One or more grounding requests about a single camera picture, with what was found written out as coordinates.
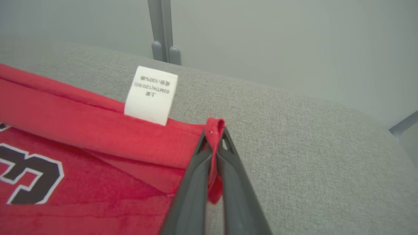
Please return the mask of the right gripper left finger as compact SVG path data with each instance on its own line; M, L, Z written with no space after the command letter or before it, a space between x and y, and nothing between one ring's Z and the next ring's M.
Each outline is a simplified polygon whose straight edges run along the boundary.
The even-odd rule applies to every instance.
M204 235L213 150L202 132L163 220L160 235Z

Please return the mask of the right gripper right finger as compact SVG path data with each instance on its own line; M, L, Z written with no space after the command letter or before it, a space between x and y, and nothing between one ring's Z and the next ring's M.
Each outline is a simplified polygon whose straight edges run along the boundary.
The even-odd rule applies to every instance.
M271 235L270 226L227 128L221 134L216 156L223 190L224 234Z

